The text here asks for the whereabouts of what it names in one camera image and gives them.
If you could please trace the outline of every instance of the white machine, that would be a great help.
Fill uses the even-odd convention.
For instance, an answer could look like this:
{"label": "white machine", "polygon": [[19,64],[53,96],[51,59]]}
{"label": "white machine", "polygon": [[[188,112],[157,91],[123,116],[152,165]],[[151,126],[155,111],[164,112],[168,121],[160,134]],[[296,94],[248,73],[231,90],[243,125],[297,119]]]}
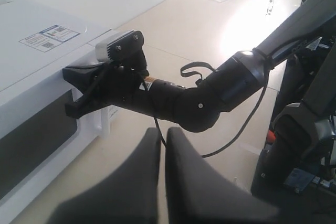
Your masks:
{"label": "white machine", "polygon": [[80,120],[65,102],[81,93],[68,65],[97,63],[94,46],[116,32],[24,0],[0,5],[0,216],[10,223],[97,136],[117,107]]}

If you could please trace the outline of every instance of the strap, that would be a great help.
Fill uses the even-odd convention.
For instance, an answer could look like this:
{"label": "strap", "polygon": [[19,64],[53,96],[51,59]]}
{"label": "strap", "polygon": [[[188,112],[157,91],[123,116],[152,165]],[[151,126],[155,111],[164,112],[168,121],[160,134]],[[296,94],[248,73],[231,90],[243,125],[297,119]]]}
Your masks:
{"label": "strap", "polygon": [[187,65],[185,65],[184,67],[181,68],[180,73],[182,77],[190,77],[190,76],[194,76],[196,74],[199,74],[201,76],[201,80],[203,80],[203,76],[200,72],[198,71],[191,71],[191,72],[184,72],[187,69],[190,68],[195,68],[195,67],[202,67],[202,68],[207,68],[210,69],[212,72],[216,72],[217,70],[214,69],[209,63],[206,62],[202,62],[202,61],[195,61],[195,62],[191,62]]}

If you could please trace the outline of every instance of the white table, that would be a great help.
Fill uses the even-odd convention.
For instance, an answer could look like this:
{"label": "white table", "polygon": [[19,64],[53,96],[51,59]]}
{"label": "white table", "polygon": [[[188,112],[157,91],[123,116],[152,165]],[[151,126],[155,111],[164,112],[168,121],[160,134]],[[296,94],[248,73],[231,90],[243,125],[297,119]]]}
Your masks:
{"label": "white table", "polygon": [[[197,77],[180,77],[180,67],[191,61],[207,61],[219,66],[239,50],[257,46],[287,18],[301,0],[275,0],[270,16],[266,16],[269,0],[166,0],[119,30],[139,29],[144,33],[144,52],[152,76],[186,87],[195,86]],[[249,188],[258,155],[268,130],[275,99],[280,90],[284,65],[270,76],[269,88],[238,141],[207,161],[229,180],[238,178]],[[251,112],[260,91],[231,113],[223,113],[216,125],[203,133],[186,132],[201,154],[212,152],[227,143]],[[161,121],[163,134],[175,124]],[[153,119],[122,110],[112,123],[109,139],[96,139],[75,159],[13,223],[42,224],[62,201],[73,197],[101,181],[114,171],[134,150]],[[160,223],[168,223],[164,186],[164,148],[159,178]]]}

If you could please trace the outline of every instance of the robotic arm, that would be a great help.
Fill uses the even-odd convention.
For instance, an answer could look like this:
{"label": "robotic arm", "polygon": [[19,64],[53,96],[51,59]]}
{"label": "robotic arm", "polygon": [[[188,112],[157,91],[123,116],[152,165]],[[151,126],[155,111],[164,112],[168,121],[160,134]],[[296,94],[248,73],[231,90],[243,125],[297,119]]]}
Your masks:
{"label": "robotic arm", "polygon": [[116,34],[96,45],[101,64],[63,69],[64,79],[83,93],[66,104],[66,113],[78,119],[113,104],[202,132],[216,123],[221,112],[231,111],[267,85],[276,65],[335,30],[336,0],[307,0],[252,51],[237,52],[217,69],[204,62],[183,67],[184,77],[197,74],[183,72],[190,67],[213,71],[194,88],[150,77],[141,32]]}

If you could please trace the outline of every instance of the qr code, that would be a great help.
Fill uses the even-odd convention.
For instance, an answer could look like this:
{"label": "qr code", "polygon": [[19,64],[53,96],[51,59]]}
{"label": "qr code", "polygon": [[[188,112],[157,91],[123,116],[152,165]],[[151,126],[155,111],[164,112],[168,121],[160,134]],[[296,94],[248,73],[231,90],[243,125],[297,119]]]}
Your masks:
{"label": "qr code", "polygon": [[57,28],[55,28],[55,31],[57,31],[57,32],[61,32],[61,31],[64,31],[65,30],[65,28],[63,28],[63,27],[57,27]]}
{"label": "qr code", "polygon": [[53,47],[54,44],[53,43],[50,43],[50,42],[47,42],[45,44],[42,45],[43,47],[46,47],[46,48],[50,48],[50,47]]}

